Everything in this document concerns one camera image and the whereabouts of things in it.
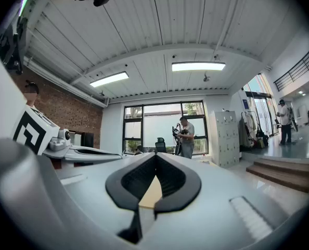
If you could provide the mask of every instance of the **window frame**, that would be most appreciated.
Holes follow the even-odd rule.
[[[203,111],[204,114],[202,115],[184,115],[183,113],[183,104],[191,104],[191,103],[201,103],[202,107],[203,107]],[[186,119],[203,119],[203,124],[204,124],[204,136],[195,136],[194,140],[197,139],[205,139],[206,141],[206,152],[202,152],[202,153],[196,153],[193,154],[194,155],[203,155],[203,154],[208,154],[209,153],[209,137],[208,137],[208,127],[207,127],[207,121],[205,119],[205,108],[204,108],[204,103],[202,100],[200,101],[180,101],[180,102],[169,102],[169,103],[156,103],[156,104],[141,104],[141,105],[134,105],[134,106],[125,106],[124,107],[124,112],[123,112],[123,131],[122,131],[122,153],[124,154],[133,154],[133,153],[128,153],[125,152],[125,141],[140,141],[141,146],[143,147],[143,138],[144,138],[144,134],[143,134],[143,125],[144,125],[144,107],[145,106],[160,106],[160,105],[173,105],[173,104],[180,104],[180,110],[181,110],[181,116],[186,117]],[[125,118],[125,112],[126,112],[126,108],[132,108],[132,107],[141,107],[142,110],[142,114],[141,114],[141,118],[130,118],[130,119],[126,119]],[[125,137],[125,124],[127,122],[140,122],[140,138],[127,138]]]

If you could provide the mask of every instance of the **white t-shirt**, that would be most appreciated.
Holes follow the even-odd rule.
[[[289,119],[289,108],[284,105],[284,107],[281,108],[280,113],[284,115],[283,117],[280,117],[280,122],[282,125],[288,125],[290,124],[290,119]]]

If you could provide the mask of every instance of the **floor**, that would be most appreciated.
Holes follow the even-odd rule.
[[[257,155],[285,157],[285,158],[309,158],[309,126],[299,127],[299,131],[292,130],[292,141],[295,144],[279,145],[281,134],[269,138],[269,146],[263,149],[245,151]]]
[[[270,196],[289,215],[292,215],[306,205],[309,198],[308,194],[279,185],[246,172],[246,168],[251,165],[251,162],[241,160],[239,164],[228,168],[228,170],[242,178],[254,189]]]

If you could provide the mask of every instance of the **clothing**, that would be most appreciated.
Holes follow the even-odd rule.
[[[286,134],[288,135],[287,143],[291,143],[291,124],[281,126],[281,144],[285,144]]]
[[[184,130],[187,130],[187,134],[195,134],[195,128],[194,125],[188,122],[188,125],[183,127]],[[186,138],[181,138],[182,143],[191,143],[194,142],[194,137],[192,139],[186,139]]]
[[[281,108],[281,111],[280,113],[282,115],[284,115],[283,117],[281,116],[280,117],[280,122],[281,122],[281,125],[288,125],[288,124],[291,124],[291,120],[289,119],[289,108],[287,107],[287,105],[284,105],[282,108]]]
[[[194,142],[182,143],[180,156],[191,159],[194,151]]]

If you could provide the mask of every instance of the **fluorescent light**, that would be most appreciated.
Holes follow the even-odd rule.
[[[120,72],[120,73],[117,73],[117,74],[114,74],[108,77],[104,77],[100,80],[91,82],[90,85],[92,85],[93,87],[98,87],[98,86],[101,86],[107,83],[111,83],[114,81],[120,81],[120,80],[124,80],[128,78],[129,78],[128,74],[124,71],[124,72]]]
[[[21,3],[21,8],[20,8],[20,11],[19,11],[19,17],[23,13],[23,10],[24,10],[24,7],[25,7],[25,4],[26,4],[27,1],[28,0],[23,0],[23,2]]]
[[[172,63],[172,71],[183,70],[223,70],[225,63],[219,62],[179,62]]]

